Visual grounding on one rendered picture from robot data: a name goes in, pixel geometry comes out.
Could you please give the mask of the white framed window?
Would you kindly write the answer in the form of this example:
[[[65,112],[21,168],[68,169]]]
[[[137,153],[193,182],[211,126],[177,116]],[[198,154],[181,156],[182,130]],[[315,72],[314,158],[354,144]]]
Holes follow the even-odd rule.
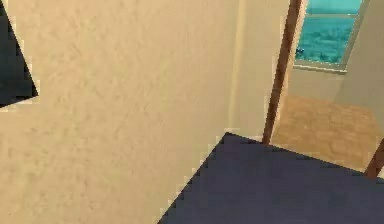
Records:
[[[370,0],[307,0],[296,69],[345,73]]]

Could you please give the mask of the brown wooden door frame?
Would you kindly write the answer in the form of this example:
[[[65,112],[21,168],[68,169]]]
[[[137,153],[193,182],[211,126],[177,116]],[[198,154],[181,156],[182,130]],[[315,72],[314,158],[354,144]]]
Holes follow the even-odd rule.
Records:
[[[384,177],[384,0],[370,0],[345,73],[296,69],[307,0],[290,0],[264,142]]]

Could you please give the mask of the black framed wall picture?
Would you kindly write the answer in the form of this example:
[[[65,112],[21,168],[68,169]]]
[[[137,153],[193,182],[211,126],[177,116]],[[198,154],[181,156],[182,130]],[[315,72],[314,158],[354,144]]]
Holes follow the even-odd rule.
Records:
[[[0,108],[38,96],[4,3],[0,0]]]

